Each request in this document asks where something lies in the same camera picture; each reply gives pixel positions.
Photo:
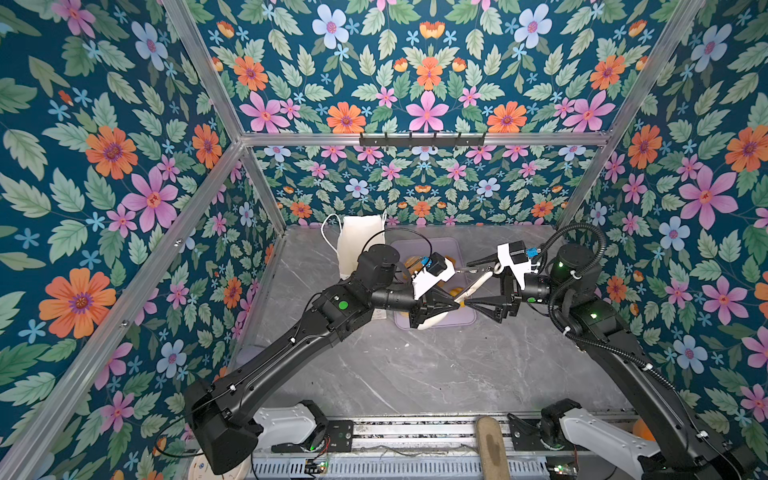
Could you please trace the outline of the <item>printed white paper bag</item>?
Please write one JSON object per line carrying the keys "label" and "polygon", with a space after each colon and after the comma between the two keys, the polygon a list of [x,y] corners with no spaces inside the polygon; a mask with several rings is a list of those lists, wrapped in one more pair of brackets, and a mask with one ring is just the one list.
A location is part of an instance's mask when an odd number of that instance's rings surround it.
{"label": "printed white paper bag", "polygon": [[[325,226],[331,218],[336,218],[340,232],[336,244],[325,234]],[[321,224],[320,232],[326,243],[337,254],[339,276],[346,280],[356,270],[360,254],[369,246],[385,242],[386,214],[367,216],[338,214],[329,215]]]}

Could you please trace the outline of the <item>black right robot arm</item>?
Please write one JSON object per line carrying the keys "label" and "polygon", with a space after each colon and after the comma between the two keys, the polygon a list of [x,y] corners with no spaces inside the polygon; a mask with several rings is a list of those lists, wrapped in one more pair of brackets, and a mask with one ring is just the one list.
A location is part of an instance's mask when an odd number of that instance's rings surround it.
{"label": "black right robot arm", "polygon": [[645,423],[651,440],[600,420],[580,403],[564,399],[541,411],[537,437],[552,450],[582,447],[634,479],[744,479],[758,459],[746,445],[734,445],[693,411],[644,352],[628,323],[595,287],[606,250],[565,244],[552,261],[552,243],[529,249],[523,242],[498,246],[496,253],[468,263],[487,267],[500,282],[494,297],[467,297],[465,305],[501,322],[522,304],[547,309],[565,338],[610,377]]}

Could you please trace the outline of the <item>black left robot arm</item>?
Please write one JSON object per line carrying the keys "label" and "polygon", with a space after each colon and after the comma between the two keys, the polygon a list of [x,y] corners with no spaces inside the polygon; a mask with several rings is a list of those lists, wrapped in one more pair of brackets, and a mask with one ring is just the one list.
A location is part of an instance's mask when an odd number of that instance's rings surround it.
{"label": "black left robot arm", "polygon": [[395,289],[399,263],[394,247],[369,247],[348,278],[321,291],[261,353],[214,382],[198,380],[184,391],[185,421],[214,474],[239,466],[266,440],[267,428],[256,419],[266,399],[320,353],[368,324],[375,310],[406,312],[423,324],[458,309],[439,286],[454,275],[452,262],[434,252],[410,282]]}

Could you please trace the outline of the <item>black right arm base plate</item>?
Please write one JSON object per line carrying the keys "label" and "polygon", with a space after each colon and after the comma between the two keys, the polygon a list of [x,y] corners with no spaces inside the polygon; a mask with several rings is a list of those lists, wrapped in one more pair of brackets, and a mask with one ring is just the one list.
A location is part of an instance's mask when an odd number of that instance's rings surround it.
{"label": "black right arm base plate", "polygon": [[563,448],[559,427],[550,418],[524,419],[513,413],[506,415],[511,440],[516,451],[551,450]]}

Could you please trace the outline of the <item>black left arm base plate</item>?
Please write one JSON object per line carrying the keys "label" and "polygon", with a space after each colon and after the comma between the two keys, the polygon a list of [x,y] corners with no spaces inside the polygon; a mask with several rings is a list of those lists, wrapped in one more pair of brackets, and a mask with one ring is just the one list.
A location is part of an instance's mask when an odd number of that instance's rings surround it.
{"label": "black left arm base plate", "polygon": [[355,423],[352,420],[330,420],[324,426],[318,426],[309,436],[299,442],[283,443],[271,447],[272,453],[310,453],[352,451]]}

